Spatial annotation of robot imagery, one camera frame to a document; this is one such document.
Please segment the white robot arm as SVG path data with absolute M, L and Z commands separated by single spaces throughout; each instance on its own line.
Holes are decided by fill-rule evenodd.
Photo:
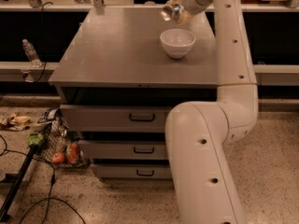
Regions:
M 258 117 L 257 81 L 241 0 L 170 0 L 185 22 L 214 7 L 217 100 L 186 102 L 167 116 L 165 140 L 182 224 L 247 224 L 223 146 L 244 138 Z

